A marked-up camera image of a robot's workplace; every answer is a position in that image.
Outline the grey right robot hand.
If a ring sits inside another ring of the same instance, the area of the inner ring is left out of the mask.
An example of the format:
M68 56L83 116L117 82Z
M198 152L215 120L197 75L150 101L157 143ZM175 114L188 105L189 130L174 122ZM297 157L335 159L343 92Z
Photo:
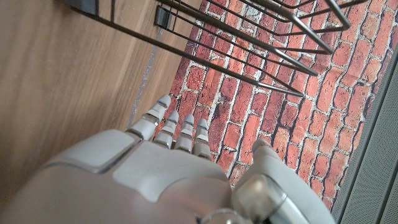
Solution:
M2 223L333 223L322 200L257 139L231 185L211 160L205 119L167 112L164 95L127 131L110 129L49 160Z

